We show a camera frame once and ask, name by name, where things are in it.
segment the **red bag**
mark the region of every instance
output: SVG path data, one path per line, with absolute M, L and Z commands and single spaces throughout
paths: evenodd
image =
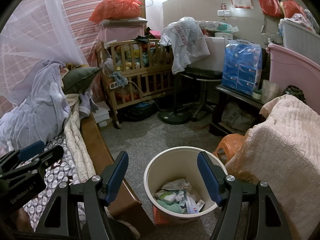
M 139 0 L 103 0 L 94 9 L 89 21 L 99 24 L 102 20 L 131 19 L 141 14 Z
M 278 0 L 259 0 L 263 14 L 273 17 L 282 17 L 282 11 Z
M 287 0 L 281 2 L 281 7 L 284 11 L 284 17 L 286 18 L 291 18 L 295 13 L 300 13 L 304 17 L 306 17 L 304 9 L 300 5 L 298 5 L 295 0 Z

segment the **mosquito net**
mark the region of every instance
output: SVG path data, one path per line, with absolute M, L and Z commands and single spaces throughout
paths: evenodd
M 39 60 L 87 64 L 62 0 L 23 0 L 0 34 L 0 48 L 0 95 L 16 105 L 31 90 Z

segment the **white trash can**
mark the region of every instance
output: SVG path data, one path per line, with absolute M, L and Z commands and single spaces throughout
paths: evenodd
M 144 172 L 144 189 L 151 203 L 161 211 L 161 215 L 172 223 L 188 223 L 211 212 L 217 207 L 217 204 L 211 200 L 204 181 L 197 166 L 197 156 L 199 152 L 205 151 L 196 147 L 175 147 L 165 150 L 155 156 L 148 164 Z M 205 151 L 213 164 L 222 167 L 225 174 L 226 168 L 221 161 L 211 153 Z M 154 199 L 154 195 L 161 187 L 176 179 L 187 179 L 200 196 L 196 196 L 205 201 L 205 205 L 198 214 L 177 214 L 166 210 L 160 206 Z

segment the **gray pillow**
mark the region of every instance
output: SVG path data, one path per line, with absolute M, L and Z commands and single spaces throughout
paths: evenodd
M 63 92 L 68 94 L 79 94 L 79 91 L 86 91 L 100 68 L 80 67 L 70 70 L 62 79 Z

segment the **terrazzo floor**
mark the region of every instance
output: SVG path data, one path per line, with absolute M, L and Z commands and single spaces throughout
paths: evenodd
M 158 153 L 177 146 L 193 146 L 213 152 L 222 137 L 209 133 L 211 115 L 198 122 L 189 121 L 181 125 L 170 125 L 158 119 L 154 114 L 140 122 L 123 122 L 121 129 L 112 125 L 101 132 L 112 156 L 116 158 L 120 151 L 129 154 L 129 167 L 126 179 L 132 187 L 150 219 L 153 221 L 152 205 L 143 187 L 143 174 L 151 159 Z M 244 213 L 247 205 L 243 205 L 236 239 L 242 239 L 245 225 Z M 202 216 L 199 220 L 184 225 L 159 226 L 157 230 L 141 240 L 210 239 L 220 214 L 220 208 Z

